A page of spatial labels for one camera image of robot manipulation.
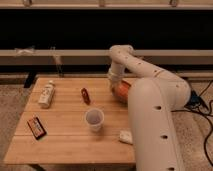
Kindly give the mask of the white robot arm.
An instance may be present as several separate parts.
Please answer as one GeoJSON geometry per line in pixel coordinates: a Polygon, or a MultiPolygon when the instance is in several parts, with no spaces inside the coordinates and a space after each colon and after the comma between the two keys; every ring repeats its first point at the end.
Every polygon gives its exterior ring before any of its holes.
{"type": "Polygon", "coordinates": [[[128,90],[128,114],[136,171],[185,171],[172,112],[190,99],[189,84],[176,74],[139,59],[130,45],[114,45],[108,78],[120,83],[124,71],[137,79],[128,90]]]}

